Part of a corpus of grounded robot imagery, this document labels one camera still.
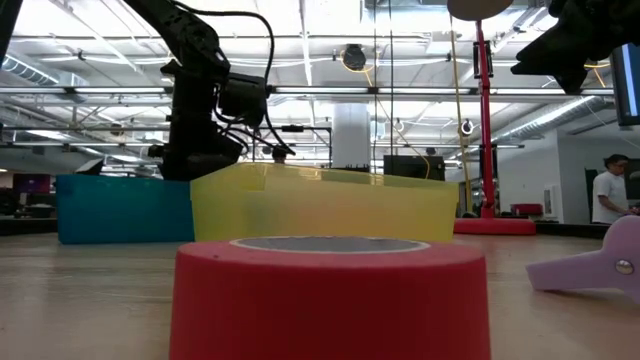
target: man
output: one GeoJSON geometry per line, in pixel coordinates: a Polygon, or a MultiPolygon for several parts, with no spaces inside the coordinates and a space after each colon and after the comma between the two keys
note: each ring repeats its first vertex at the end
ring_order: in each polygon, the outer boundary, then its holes
{"type": "Polygon", "coordinates": [[[624,183],[624,170],[628,163],[628,157],[613,154],[604,161],[607,171],[593,180],[594,223],[613,224],[624,215],[636,213],[635,209],[629,210],[624,183]]]}
{"type": "Polygon", "coordinates": [[[284,164],[285,160],[287,160],[287,152],[283,148],[276,146],[273,148],[273,162],[276,164],[284,164]]]}

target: purple plastic object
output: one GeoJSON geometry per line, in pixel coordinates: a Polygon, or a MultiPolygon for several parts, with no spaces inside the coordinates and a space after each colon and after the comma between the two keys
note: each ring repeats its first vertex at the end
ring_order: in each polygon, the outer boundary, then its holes
{"type": "Polygon", "coordinates": [[[640,304],[640,216],[616,221],[602,250],[527,266],[536,290],[616,288],[640,304]]]}

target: desk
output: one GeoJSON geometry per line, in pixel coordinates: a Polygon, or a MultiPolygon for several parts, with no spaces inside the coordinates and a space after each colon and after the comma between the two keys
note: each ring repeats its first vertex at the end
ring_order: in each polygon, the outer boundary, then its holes
{"type": "MultiPolygon", "coordinates": [[[[526,264],[596,250],[601,241],[538,236],[456,242],[487,255],[494,360],[638,358],[640,305],[615,291],[538,293],[527,280],[526,264]]],[[[178,246],[63,246],[55,235],[3,238],[2,359],[167,359],[178,246]]]]}

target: white column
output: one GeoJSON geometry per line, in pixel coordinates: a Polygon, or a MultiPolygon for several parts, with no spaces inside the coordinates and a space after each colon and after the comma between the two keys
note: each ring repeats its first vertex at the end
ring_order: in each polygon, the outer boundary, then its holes
{"type": "Polygon", "coordinates": [[[371,126],[367,104],[335,104],[333,167],[363,167],[371,163],[371,126]]]}

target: plastic bin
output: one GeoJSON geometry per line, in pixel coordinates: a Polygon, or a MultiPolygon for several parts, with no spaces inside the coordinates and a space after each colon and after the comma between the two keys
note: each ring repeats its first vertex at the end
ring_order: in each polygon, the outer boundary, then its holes
{"type": "Polygon", "coordinates": [[[60,175],[56,192],[63,244],[194,240],[187,182],[60,175]]]}
{"type": "Polygon", "coordinates": [[[252,163],[192,181],[191,202],[196,241],[365,236],[449,242],[458,185],[252,163]]]}

